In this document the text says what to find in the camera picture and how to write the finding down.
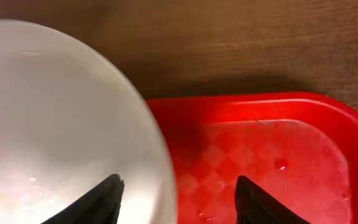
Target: black object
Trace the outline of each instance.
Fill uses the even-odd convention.
[[[235,202],[237,224],[308,224],[244,176],[237,179]]]
[[[110,175],[66,209],[42,224],[116,224],[124,182]]]

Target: tray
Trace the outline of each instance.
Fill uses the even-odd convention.
[[[246,175],[310,223],[358,224],[358,112],[323,95],[147,101],[168,144],[178,223],[236,223]]]

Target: red checkered surface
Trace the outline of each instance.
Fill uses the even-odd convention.
[[[310,223],[350,223],[347,163],[327,136],[299,121],[218,123],[163,130],[178,190],[178,223],[236,223],[245,175]]]

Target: white bowl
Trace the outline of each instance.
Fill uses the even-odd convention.
[[[113,173],[118,223],[176,223],[169,154],[129,81],[66,34],[0,20],[0,223],[41,223]]]

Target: wood grain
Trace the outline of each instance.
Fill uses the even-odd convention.
[[[358,110],[358,1],[0,0],[95,48],[145,98],[308,90]]]

